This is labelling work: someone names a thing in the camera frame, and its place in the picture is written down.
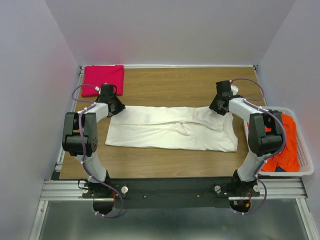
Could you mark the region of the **white t shirt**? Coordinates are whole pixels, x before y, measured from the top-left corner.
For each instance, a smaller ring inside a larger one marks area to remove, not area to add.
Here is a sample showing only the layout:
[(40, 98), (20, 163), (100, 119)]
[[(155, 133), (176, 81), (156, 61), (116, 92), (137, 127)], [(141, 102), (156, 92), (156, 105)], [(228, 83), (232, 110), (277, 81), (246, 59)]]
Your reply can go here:
[(116, 147), (236, 152), (231, 113), (209, 107), (127, 106), (110, 120), (105, 144)]

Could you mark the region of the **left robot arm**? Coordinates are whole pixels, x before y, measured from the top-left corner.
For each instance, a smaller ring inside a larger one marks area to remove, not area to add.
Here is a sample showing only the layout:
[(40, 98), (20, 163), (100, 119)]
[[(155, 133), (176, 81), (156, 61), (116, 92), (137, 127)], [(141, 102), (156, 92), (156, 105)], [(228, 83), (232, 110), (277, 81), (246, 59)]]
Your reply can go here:
[[(77, 90), (83, 87), (90, 87), (98, 93), (95, 101), (75, 97)], [(117, 86), (108, 83), (101, 86), (85, 83), (76, 87), (71, 98), (76, 102), (90, 103), (90, 105), (81, 111), (67, 112), (62, 132), (62, 149), (80, 162), (87, 174), (87, 181), (103, 185), (114, 195), (117, 191), (110, 186), (109, 173), (102, 166), (97, 154), (97, 123), (125, 110), (126, 107), (117, 97), (117, 93)]]

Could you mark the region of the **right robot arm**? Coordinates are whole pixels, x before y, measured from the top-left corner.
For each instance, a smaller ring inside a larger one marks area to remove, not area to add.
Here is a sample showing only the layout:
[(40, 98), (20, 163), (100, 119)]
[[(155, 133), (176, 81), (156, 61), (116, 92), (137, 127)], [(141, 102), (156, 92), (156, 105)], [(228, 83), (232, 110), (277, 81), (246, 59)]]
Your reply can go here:
[(234, 172), (231, 182), (222, 187), (234, 195), (247, 193), (258, 181), (258, 174), (267, 161), (279, 154), (286, 145), (287, 134), (282, 114), (250, 103), (234, 94), (229, 80), (216, 83), (216, 96), (209, 108), (219, 115), (237, 115), (248, 125), (249, 152), (243, 164)]

